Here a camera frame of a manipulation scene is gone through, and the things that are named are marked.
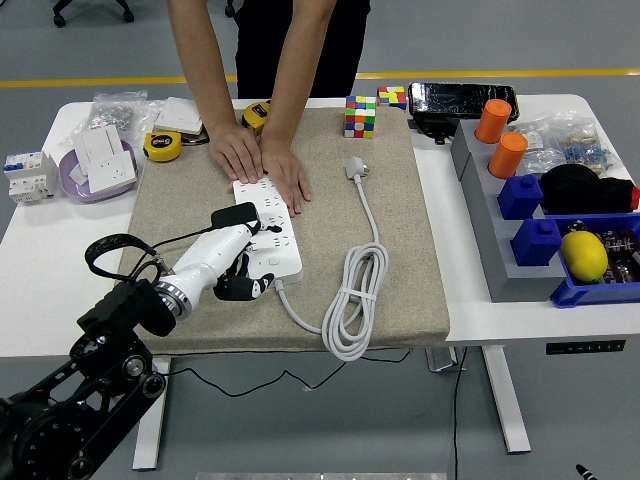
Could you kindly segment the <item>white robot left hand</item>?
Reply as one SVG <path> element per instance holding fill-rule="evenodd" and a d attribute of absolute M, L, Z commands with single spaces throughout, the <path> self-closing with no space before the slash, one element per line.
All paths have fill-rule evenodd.
<path fill-rule="evenodd" d="M 267 273 L 248 276 L 245 250 L 261 230 L 258 220 L 215 229 L 202 234 L 161 278 L 156 291 L 175 317 L 186 317 L 199 304 L 201 293 L 211 288 L 223 301 L 251 301 L 258 298 L 275 279 Z"/>

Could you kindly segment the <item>person's right hand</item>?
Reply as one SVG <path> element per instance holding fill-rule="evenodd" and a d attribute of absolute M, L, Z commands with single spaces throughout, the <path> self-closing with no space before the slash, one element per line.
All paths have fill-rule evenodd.
<path fill-rule="evenodd" d="M 255 136 L 234 122 L 208 126 L 209 153 L 232 181 L 256 183 L 263 176 L 261 152 Z"/>

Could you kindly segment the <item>person's left hand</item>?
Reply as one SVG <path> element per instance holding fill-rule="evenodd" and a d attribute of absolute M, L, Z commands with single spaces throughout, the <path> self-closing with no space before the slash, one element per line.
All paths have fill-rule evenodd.
<path fill-rule="evenodd" d="M 311 200 L 311 189 L 301 161 L 284 139 L 261 137 L 262 165 L 285 202 L 290 217 L 302 213 L 304 201 Z"/>

